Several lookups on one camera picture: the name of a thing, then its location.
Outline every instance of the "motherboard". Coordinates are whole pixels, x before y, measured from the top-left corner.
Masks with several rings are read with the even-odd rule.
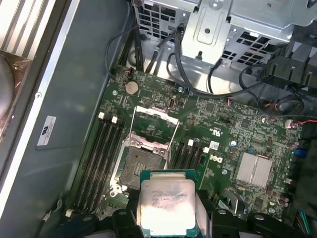
[[[227,99],[201,99],[165,79],[116,67],[108,82],[67,207],[102,219],[124,208],[142,170],[194,169],[196,189],[237,216],[281,219],[301,127]]]

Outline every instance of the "chipset heatsink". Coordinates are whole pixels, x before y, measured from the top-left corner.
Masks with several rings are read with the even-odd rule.
[[[265,188],[272,161],[243,152],[235,172],[235,178],[250,185]]]

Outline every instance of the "integrated circuit chip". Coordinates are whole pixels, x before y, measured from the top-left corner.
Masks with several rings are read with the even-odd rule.
[[[248,129],[250,126],[250,121],[247,120],[247,119],[243,119],[242,122],[241,122],[241,127],[245,128],[245,129]]]
[[[261,209],[262,206],[263,206],[263,203],[264,203],[264,200],[261,199],[261,198],[259,198],[259,197],[257,197],[256,200],[255,200],[255,202],[254,202],[254,206],[255,206],[256,208],[258,208],[258,209]]]
[[[208,112],[213,112],[213,110],[214,110],[214,104],[212,104],[212,103],[208,103],[207,104],[207,106],[206,106],[206,111],[208,111]]]

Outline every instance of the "white label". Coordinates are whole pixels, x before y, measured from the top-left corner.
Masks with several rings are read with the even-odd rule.
[[[211,131],[212,134],[217,137],[221,137],[221,135],[223,134],[221,129],[219,128],[209,129],[209,131]]]
[[[212,150],[218,150],[218,148],[219,148],[219,143],[218,143],[218,142],[215,142],[215,141],[211,141],[209,148],[211,148]]]
[[[43,146],[48,144],[53,128],[54,128],[55,121],[56,121],[56,117],[48,116],[46,118],[43,129],[41,131],[39,141],[38,141],[38,146]]]

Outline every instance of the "gray metal panel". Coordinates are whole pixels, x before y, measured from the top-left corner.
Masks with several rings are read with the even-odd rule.
[[[42,95],[40,113],[0,220],[0,237],[33,237],[61,192],[65,195],[70,190],[106,85],[105,46],[132,22],[129,12],[125,0],[80,1],[49,87]],[[118,45],[114,43],[110,56],[118,52]],[[56,116],[56,123],[48,145],[38,147],[47,116]]]
[[[55,0],[0,1],[0,49],[33,59]]]

